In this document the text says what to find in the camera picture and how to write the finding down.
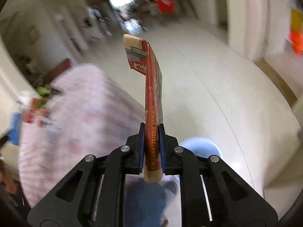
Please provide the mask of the red beige snack box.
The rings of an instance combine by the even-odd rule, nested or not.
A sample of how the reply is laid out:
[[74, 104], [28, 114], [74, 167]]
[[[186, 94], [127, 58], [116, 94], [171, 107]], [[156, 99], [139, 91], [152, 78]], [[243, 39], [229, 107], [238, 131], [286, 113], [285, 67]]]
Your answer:
[[158, 128], [163, 123], [162, 73], [156, 55], [147, 40], [123, 35], [124, 48], [131, 69], [145, 76], [144, 180], [158, 183], [163, 177]]

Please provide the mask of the blue plastic trash bucket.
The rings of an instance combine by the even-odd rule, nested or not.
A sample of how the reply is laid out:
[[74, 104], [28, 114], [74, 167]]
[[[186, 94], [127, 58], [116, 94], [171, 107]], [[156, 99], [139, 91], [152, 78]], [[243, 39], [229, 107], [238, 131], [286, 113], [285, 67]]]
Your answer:
[[196, 156], [209, 158], [212, 155], [221, 157], [219, 147], [205, 137], [191, 137], [179, 143], [179, 146], [192, 151]]

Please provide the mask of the pink checkered tablecloth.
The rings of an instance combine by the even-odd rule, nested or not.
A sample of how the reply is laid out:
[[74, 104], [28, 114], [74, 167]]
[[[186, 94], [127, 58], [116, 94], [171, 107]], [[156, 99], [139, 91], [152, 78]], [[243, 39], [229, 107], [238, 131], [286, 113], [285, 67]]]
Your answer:
[[102, 157], [138, 133], [144, 108], [92, 64], [75, 66], [51, 84], [61, 91], [20, 133], [19, 177], [31, 207], [85, 156]]

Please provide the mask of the blue jeans leg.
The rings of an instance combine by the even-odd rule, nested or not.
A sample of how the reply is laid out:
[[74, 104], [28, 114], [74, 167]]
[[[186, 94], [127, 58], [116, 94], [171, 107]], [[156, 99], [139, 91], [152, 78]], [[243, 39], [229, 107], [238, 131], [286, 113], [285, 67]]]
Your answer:
[[125, 226], [162, 226], [162, 215], [167, 205], [165, 188], [159, 184], [138, 181], [126, 193]]

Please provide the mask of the dark red bench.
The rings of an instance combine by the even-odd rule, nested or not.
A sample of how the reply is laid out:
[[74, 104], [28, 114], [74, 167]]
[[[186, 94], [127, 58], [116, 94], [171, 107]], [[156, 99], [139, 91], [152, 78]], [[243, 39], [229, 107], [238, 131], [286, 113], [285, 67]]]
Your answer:
[[43, 84], [51, 83], [57, 76], [62, 74], [64, 71], [72, 67], [71, 59], [66, 58], [60, 62], [57, 66], [51, 69], [44, 77]]

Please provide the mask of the orange plastic crate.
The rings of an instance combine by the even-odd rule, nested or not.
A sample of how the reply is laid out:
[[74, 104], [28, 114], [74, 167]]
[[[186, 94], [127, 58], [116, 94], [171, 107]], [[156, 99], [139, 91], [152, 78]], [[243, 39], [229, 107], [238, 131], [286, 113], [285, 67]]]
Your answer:
[[290, 30], [290, 41], [292, 48], [296, 54], [302, 54], [302, 34], [299, 31], [295, 31], [291, 28]]

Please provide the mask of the yellow box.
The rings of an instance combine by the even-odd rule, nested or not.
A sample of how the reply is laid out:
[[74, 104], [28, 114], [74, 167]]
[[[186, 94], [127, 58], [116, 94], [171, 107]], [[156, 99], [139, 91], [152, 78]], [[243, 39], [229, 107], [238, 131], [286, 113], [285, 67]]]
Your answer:
[[302, 12], [292, 8], [291, 9], [291, 28], [294, 31], [301, 31], [302, 27]]

